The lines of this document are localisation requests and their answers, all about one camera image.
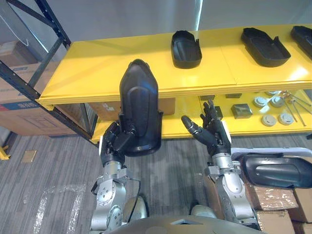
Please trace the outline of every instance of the plastic wrap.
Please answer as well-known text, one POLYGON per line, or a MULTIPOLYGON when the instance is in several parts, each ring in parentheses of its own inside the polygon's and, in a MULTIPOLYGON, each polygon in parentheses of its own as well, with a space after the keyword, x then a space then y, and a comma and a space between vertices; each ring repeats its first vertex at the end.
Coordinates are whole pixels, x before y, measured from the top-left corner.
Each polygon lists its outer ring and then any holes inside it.
POLYGON ((277 211, 298 207, 291 189, 273 189, 246 184, 250 202, 256 210, 277 211))
MULTIPOLYGON (((67 225, 67 230, 66 234, 75 234, 76 230, 76 224, 77 224, 77 219, 80 211, 80 205, 83 200, 84 192, 86 189, 86 185, 65 185, 65 186, 59 186, 55 187, 52 186, 50 188, 47 188, 43 191, 43 194, 41 196, 41 200, 39 203, 39 207, 37 210, 36 218, 34 221, 34 226, 33 226, 33 234, 39 234, 41 230, 41 226, 43 223, 43 218, 44 218, 44 213, 45 209, 47 206, 47 203, 49 202, 47 195, 48 194, 57 194, 57 193, 64 193, 64 192, 75 192, 76 197, 72 206, 71 214, 68 220, 68 225, 67 225)), ((23 203, 27 203, 27 196, 23 199, 23 203)))

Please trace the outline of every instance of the gray wall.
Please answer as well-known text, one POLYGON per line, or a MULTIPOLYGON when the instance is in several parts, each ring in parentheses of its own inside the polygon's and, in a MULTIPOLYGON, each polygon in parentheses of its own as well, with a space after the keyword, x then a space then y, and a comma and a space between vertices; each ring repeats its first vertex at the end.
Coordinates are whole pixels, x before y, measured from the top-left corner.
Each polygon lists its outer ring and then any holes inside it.
MULTIPOLYGON (((37 9, 34 0, 22 2, 37 9)), ((194 30, 201 0, 48 0, 71 41, 194 30)), ((18 12, 49 49, 52 30, 18 12)), ((311 23, 312 0, 203 0, 199 28, 311 23)), ((14 40, 0 20, 0 43, 14 40)))

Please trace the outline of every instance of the metal rack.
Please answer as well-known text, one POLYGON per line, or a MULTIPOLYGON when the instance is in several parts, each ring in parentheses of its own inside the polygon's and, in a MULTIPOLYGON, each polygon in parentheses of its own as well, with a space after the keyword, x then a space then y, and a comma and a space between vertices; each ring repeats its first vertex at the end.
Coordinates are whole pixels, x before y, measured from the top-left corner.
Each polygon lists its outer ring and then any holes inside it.
POLYGON ((59 120, 61 123, 65 124, 68 128, 76 132, 78 135, 82 136, 86 140, 90 140, 93 135, 93 131, 95 129, 95 125, 97 122, 97 115, 95 115, 94 119, 90 119, 85 104, 81 103, 80 108, 82 111, 82 117, 85 125, 85 129, 78 126, 75 122, 73 122, 68 116, 62 113, 58 108, 54 107, 53 105, 42 106, 36 102, 37 99, 40 97, 40 93, 38 93, 34 87, 38 80, 40 79, 44 69, 49 64, 50 60, 58 50, 58 48, 63 44, 66 50, 71 45, 71 41, 69 40, 68 36, 66 35, 65 31, 63 30, 61 24, 57 20, 56 16, 54 15, 52 9, 50 8, 49 4, 46 0, 35 0, 36 4, 38 5, 39 9, 43 13, 44 16, 37 13, 30 7, 26 6, 22 2, 18 0, 6 0, 7 3, 10 3, 20 10, 24 11, 25 13, 33 16, 34 18, 40 20, 41 22, 45 23, 46 25, 50 26, 54 32, 56 33, 58 39, 42 60, 42 63, 35 71, 33 76, 31 77, 30 81, 27 83, 21 77, 19 77, 14 71, 12 71, 7 65, 5 65, 0 60, 0 76, 12 85, 15 89, 20 91, 23 95, 25 95, 28 99, 30 99, 34 104, 45 110, 47 113, 52 115, 54 118, 59 120))

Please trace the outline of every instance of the label on box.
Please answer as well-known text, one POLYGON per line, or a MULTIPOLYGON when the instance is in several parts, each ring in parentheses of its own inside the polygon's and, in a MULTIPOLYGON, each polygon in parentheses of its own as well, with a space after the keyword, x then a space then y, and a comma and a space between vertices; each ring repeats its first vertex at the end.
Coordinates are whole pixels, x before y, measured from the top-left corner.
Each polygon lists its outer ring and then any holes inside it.
POLYGON ((110 106, 110 107, 106 107, 106 110, 107 111, 114 111, 115 109, 112 106, 110 106))
POLYGON ((39 105, 35 104, 32 101, 20 101, 20 102, 0 104, 0 111, 14 111, 14 110, 32 109, 32 108, 38 108, 38 107, 39 105))

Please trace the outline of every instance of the wire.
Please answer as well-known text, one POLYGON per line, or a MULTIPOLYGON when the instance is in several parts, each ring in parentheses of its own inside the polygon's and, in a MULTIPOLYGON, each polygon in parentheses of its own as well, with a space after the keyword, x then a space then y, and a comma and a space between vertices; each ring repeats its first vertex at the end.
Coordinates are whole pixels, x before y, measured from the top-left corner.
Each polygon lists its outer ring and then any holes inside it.
POLYGON ((11 32, 14 34, 14 36, 21 42, 23 43, 25 46, 29 46, 29 42, 28 39, 26 38, 26 43, 24 41, 22 41, 13 31, 13 29, 9 26, 9 24, 5 21, 5 19, 2 17, 2 15, 0 15, 0 18, 4 21, 4 23, 6 24, 6 26, 11 30, 11 32))
POLYGON ((135 203, 134 203, 134 205, 133 205, 133 208, 132 208, 132 210, 131 210, 130 216, 129 216, 129 218, 128 218, 128 223, 129 223, 130 220, 131 220, 132 214, 133 214, 133 212, 135 211, 135 208, 136 208, 136 205, 137 205, 138 195, 140 194, 140 190, 141 190, 141 180, 135 179, 135 178, 130 178, 130 177, 126 177, 126 179, 129 179, 129 180, 133 180, 133 181, 138 182, 138 190, 137 190, 137 195, 136 195, 136 201, 135 201, 135 203))

